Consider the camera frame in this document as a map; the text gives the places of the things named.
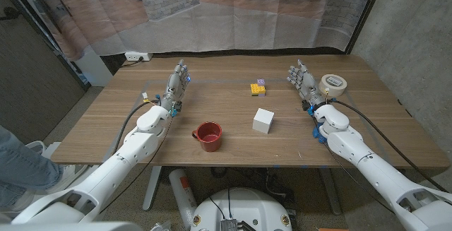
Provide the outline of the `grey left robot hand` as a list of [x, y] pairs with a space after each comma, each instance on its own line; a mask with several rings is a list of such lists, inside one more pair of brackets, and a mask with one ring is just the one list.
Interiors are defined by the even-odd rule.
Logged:
[[177, 104], [182, 103], [185, 90], [191, 81], [190, 73], [184, 60], [180, 59], [173, 72], [169, 75], [165, 92], [160, 101], [160, 106], [168, 111], [175, 109]]

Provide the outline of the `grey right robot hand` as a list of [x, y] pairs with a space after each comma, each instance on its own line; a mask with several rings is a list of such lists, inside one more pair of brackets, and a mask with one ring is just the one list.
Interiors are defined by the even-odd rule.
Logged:
[[287, 72], [289, 74], [287, 80], [296, 88], [304, 110], [310, 107], [316, 109], [326, 104], [326, 98], [322, 96], [318, 83], [301, 59], [298, 59], [297, 65], [291, 66]]

